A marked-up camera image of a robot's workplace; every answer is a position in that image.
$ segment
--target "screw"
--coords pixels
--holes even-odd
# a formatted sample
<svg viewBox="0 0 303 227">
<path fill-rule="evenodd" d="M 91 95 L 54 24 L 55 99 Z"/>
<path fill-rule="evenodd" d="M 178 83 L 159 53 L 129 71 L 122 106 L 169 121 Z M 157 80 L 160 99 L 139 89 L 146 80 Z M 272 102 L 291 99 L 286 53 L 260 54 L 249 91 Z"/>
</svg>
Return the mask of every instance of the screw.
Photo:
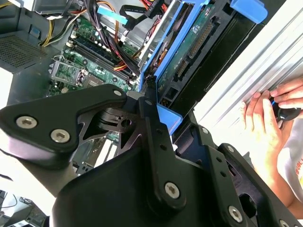
<svg viewBox="0 0 303 227">
<path fill-rule="evenodd" d="M 37 121 L 33 117 L 22 116 L 16 120 L 16 124 L 22 129 L 33 129 L 37 126 Z"/>
<path fill-rule="evenodd" d="M 236 222 L 241 223 L 243 221 L 242 215 L 241 215 L 240 211 L 238 211 L 237 208 L 235 208 L 234 206 L 229 206 L 228 211 L 229 211 L 229 214 L 231 215 L 231 217 Z"/>
<path fill-rule="evenodd" d="M 52 131 L 51 138 L 56 143 L 66 143 L 70 140 L 71 136 L 66 130 L 56 129 Z"/>
<path fill-rule="evenodd" d="M 207 8 L 205 11 L 205 16 L 207 16 L 209 14 L 210 8 Z"/>
<path fill-rule="evenodd" d="M 173 199 L 177 199 L 180 196 L 179 188 L 172 182 L 167 182 L 164 186 L 165 192 L 172 197 Z"/>
<path fill-rule="evenodd" d="M 117 95 L 117 96 L 121 96 L 121 92 L 120 91 L 117 91 L 117 90 L 114 90 L 114 93 Z"/>
<path fill-rule="evenodd" d="M 150 100 L 145 101 L 148 105 L 152 105 L 152 102 Z"/>
<path fill-rule="evenodd" d="M 208 134 L 208 130 L 206 128 L 202 128 L 202 131 L 205 133 L 205 134 Z"/>
<path fill-rule="evenodd" d="M 289 225 L 286 222 L 284 222 L 283 220 L 280 220 L 280 225 L 281 225 L 281 227 L 289 227 Z"/>
<path fill-rule="evenodd" d="M 228 149 L 230 152 L 232 152 L 232 153 L 235 152 L 234 149 L 233 149 L 231 146 L 227 146 L 227 149 Z"/>
</svg>

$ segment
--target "black mounting arm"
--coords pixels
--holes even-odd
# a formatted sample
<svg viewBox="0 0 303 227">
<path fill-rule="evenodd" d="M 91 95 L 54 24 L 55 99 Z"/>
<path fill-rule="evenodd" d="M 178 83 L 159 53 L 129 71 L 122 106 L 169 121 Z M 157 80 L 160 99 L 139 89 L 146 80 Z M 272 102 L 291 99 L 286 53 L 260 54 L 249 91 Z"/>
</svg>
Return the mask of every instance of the black mounting arm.
<svg viewBox="0 0 303 227">
<path fill-rule="evenodd" d="M 117 157 L 59 193 L 54 227 L 301 226 L 236 149 L 217 148 L 193 114 L 173 137 L 176 156 L 155 97 L 102 85 L 7 106 L 0 116 L 0 148 L 43 168 L 63 168 L 80 144 L 121 132 Z"/>
</svg>

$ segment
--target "blue drive bay bracket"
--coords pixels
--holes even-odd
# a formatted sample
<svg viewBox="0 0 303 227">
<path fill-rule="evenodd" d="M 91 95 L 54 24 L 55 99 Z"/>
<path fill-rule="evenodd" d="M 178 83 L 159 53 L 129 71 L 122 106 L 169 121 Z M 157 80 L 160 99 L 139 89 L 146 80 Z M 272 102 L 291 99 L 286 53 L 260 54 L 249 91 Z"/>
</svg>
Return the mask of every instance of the blue drive bay bracket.
<svg viewBox="0 0 303 227">
<path fill-rule="evenodd" d="M 158 67 L 157 71 L 155 72 L 155 76 L 157 77 L 156 79 L 156 83 L 159 80 L 160 76 L 163 74 L 164 70 L 166 69 L 167 65 L 169 64 L 169 62 L 171 61 L 172 57 L 175 55 L 176 51 L 178 50 L 178 48 L 180 47 L 181 43 L 183 42 L 184 38 L 186 37 L 187 33 L 189 32 L 190 28 L 192 27 L 193 23 L 195 22 L 196 18 L 199 16 L 201 9 L 204 5 L 209 4 L 210 0 L 184 0 L 181 2 L 181 4 L 178 7 L 178 10 L 176 11 L 173 19 L 171 20 L 169 26 L 167 27 L 162 39 L 159 41 L 155 51 L 153 52 L 153 55 L 150 57 L 149 61 L 147 62 L 147 64 L 145 65 L 145 67 L 143 68 L 141 74 L 140 74 L 140 84 L 139 84 L 139 90 L 142 89 L 143 86 L 143 78 L 144 78 L 144 73 L 147 70 L 148 66 L 150 65 L 151 61 L 153 60 L 153 58 L 155 57 L 155 55 L 157 54 L 158 50 L 160 49 L 163 40 L 165 39 L 165 37 L 168 35 L 170 28 L 173 26 L 174 21 L 176 20 L 178 13 L 181 11 L 182 6 L 185 3 L 188 4 L 193 4 L 193 8 L 190 12 L 190 14 L 188 15 L 183 27 L 181 28 L 180 32 L 178 33 L 174 43 L 172 44 L 171 48 L 169 49 L 169 51 L 167 52 L 165 58 L 163 59 L 162 63 L 160 64 L 160 66 Z M 162 106 L 161 104 L 157 103 L 157 108 L 158 108 L 158 112 L 159 112 L 159 117 L 160 117 L 160 121 L 163 124 L 167 125 L 167 128 L 169 130 L 169 134 L 173 134 L 173 132 L 177 129 L 177 127 L 181 124 L 182 122 L 182 116 L 164 106 Z"/>
</svg>

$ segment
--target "bolt hole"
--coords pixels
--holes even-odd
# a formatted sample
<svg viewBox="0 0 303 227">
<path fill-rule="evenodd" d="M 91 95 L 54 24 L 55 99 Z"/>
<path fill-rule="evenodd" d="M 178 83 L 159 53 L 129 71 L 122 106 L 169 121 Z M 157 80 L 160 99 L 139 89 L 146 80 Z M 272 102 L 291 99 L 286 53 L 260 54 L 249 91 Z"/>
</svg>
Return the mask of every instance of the bolt hole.
<svg viewBox="0 0 303 227">
<path fill-rule="evenodd" d="M 161 148 L 162 150 L 167 150 L 167 147 L 164 146 L 163 144 L 160 144 L 160 148 Z"/>
<path fill-rule="evenodd" d="M 222 177 L 226 177 L 226 174 L 224 172 L 221 171 L 220 173 L 221 173 Z"/>
<path fill-rule="evenodd" d="M 132 124 L 132 121 L 129 119 L 125 119 L 121 122 L 121 126 L 126 128 L 127 126 L 130 126 Z"/>
<path fill-rule="evenodd" d="M 148 105 L 152 105 L 152 102 L 150 100 L 145 101 Z"/>
<path fill-rule="evenodd" d="M 163 133 L 163 131 L 161 129 L 156 129 L 156 132 L 159 133 L 159 134 L 161 134 L 161 135 Z"/>
<path fill-rule="evenodd" d="M 196 161 L 196 164 L 202 165 L 202 160 L 201 160 L 201 159 L 197 160 L 197 161 Z"/>
</svg>

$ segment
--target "green circuit board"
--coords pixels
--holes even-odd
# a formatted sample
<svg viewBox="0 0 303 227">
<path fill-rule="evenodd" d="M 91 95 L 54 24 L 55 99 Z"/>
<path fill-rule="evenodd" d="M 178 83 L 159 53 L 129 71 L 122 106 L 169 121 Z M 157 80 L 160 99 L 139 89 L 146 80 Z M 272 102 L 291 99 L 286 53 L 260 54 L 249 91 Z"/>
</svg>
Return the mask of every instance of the green circuit board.
<svg viewBox="0 0 303 227">
<path fill-rule="evenodd" d="M 60 64 L 56 73 L 56 77 L 62 78 L 70 82 L 70 84 L 64 84 L 64 93 L 65 91 L 73 91 L 87 87 L 94 87 L 102 84 L 116 85 L 125 92 L 130 90 L 138 90 L 137 84 L 128 85 L 124 80 L 120 79 L 116 75 L 105 70 L 94 62 L 84 58 L 83 56 L 81 56 L 77 52 L 74 52 L 68 47 L 65 48 L 63 52 L 63 57 L 66 60 L 74 62 L 76 65 L 79 65 L 79 67 L 86 69 L 86 71 L 88 72 L 88 75 L 84 78 L 82 86 L 72 85 L 76 81 L 80 70 L 76 67 L 70 67 L 67 65 Z M 49 96 L 58 95 L 61 93 L 63 93 L 62 87 L 57 87 L 55 84 L 53 84 L 50 88 Z"/>
<path fill-rule="evenodd" d="M 79 22 L 77 22 L 77 26 L 77 34 L 81 35 L 81 37 L 90 40 L 91 42 L 100 42 L 100 38 L 96 32 L 96 29 L 85 17 L 80 17 Z M 138 50 L 137 47 L 131 46 L 127 42 L 124 42 L 122 49 L 131 56 L 134 55 Z"/>
<path fill-rule="evenodd" d="M 185 39 L 181 43 L 177 52 L 171 59 L 164 73 L 160 77 L 157 83 L 158 88 L 158 97 L 161 97 L 163 89 L 165 88 L 166 83 L 170 83 L 173 79 L 174 75 L 178 72 L 178 70 L 184 70 L 187 65 L 182 64 L 184 58 L 190 51 L 190 47 L 195 44 L 195 41 L 199 38 L 199 34 L 208 18 L 211 15 L 212 10 L 214 9 L 213 5 L 208 5 L 205 9 L 200 13 L 198 18 L 195 20 L 193 26 L 190 31 L 186 35 Z"/>
</svg>

